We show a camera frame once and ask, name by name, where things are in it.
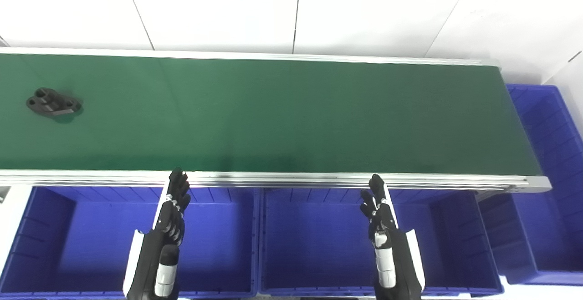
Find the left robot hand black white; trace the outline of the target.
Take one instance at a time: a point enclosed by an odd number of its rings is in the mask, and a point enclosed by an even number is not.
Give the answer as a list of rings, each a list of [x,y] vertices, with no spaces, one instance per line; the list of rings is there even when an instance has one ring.
[[[177,300],[180,249],[185,235],[184,211],[191,201],[187,174],[175,168],[169,175],[148,232],[133,234],[123,295],[127,300]]]

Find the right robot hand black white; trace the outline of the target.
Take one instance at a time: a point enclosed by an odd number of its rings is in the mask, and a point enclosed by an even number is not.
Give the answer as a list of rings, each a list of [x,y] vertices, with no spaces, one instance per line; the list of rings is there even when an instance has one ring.
[[[387,184],[373,174],[369,189],[361,191],[360,210],[368,219],[368,238],[373,246],[377,300],[420,300],[425,287],[416,232],[399,228]]]

